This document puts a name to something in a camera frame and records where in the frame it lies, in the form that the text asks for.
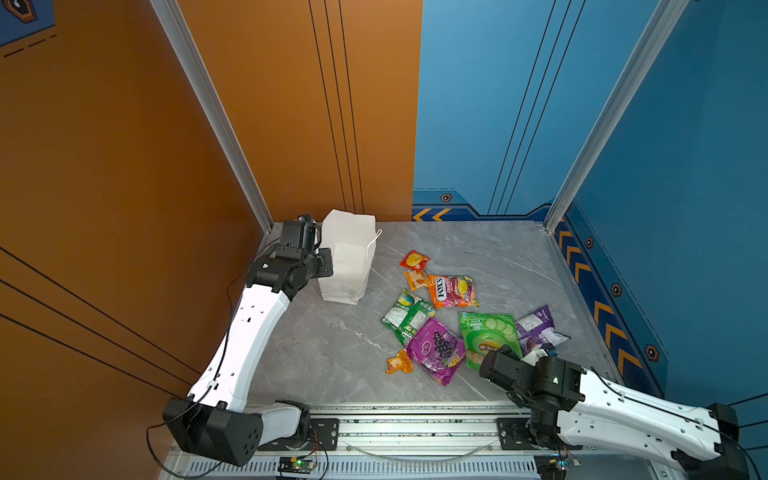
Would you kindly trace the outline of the green cucumber chips bag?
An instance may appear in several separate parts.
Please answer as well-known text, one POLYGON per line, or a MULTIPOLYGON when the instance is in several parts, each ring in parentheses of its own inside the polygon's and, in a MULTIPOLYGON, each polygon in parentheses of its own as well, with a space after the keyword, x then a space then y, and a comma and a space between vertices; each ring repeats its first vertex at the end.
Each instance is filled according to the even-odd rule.
POLYGON ((508 347, 519 358, 524 356, 512 315, 461 312, 459 326, 471 369, 478 370, 489 352, 502 347, 508 347))

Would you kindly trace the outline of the white paper bag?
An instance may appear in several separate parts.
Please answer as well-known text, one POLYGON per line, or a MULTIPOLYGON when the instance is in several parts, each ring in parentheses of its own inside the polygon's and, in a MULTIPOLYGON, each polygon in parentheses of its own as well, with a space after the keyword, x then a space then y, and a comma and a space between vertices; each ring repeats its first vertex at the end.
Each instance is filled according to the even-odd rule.
POLYGON ((322 248, 331 250, 333 274, 318 280, 325 301, 357 305, 365 294, 376 242, 373 215, 331 210, 322 222, 322 248))

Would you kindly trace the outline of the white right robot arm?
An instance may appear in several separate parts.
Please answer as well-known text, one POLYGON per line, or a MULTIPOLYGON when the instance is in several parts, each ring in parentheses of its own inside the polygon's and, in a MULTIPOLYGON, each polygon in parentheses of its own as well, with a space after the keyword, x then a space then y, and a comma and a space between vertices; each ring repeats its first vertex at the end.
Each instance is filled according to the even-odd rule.
POLYGON ((735 410, 670 402, 608 380, 545 349, 488 353, 479 375, 526 409, 526 440, 563 454, 596 446, 663 464, 690 479, 757 479, 735 410))

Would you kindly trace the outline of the purple grape candy bag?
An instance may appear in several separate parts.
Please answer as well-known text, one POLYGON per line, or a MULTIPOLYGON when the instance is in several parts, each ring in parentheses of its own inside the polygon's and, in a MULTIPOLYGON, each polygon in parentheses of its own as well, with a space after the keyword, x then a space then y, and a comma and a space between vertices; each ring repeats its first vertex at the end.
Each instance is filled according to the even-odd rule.
POLYGON ((463 338, 434 317, 408 342, 406 352, 413 363, 421 365, 442 386, 450 384, 466 359, 463 338))

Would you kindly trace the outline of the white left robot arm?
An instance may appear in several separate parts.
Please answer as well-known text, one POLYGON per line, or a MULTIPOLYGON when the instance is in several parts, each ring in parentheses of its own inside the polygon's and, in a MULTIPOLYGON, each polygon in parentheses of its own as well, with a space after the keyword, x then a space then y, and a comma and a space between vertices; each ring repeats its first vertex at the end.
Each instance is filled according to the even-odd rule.
POLYGON ((162 425, 180 449, 234 466, 274 441, 290 448, 310 436, 308 406, 277 401, 249 413, 248 393, 268 340, 290 301, 310 280, 333 273, 321 227, 309 215, 284 223, 278 242, 255 258, 229 326, 204 373, 183 399, 171 399, 162 425))

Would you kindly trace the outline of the green white snack bag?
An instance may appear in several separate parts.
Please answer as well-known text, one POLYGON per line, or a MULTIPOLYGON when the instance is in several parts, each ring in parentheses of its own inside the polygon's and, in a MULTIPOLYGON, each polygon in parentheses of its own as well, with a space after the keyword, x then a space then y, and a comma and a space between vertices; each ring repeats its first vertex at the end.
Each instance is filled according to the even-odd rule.
POLYGON ((385 313, 381 323, 392 330, 398 341, 406 347, 436 308, 427 300, 403 289, 395 304, 385 313))

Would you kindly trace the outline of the orange Fox's candy bag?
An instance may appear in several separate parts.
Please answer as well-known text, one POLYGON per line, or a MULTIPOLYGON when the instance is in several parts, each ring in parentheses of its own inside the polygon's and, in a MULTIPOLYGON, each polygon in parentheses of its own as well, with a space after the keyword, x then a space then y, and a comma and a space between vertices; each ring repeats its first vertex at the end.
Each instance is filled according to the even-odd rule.
POLYGON ((429 275, 427 278, 431 303, 435 308, 477 307, 474 280, 463 275, 429 275))

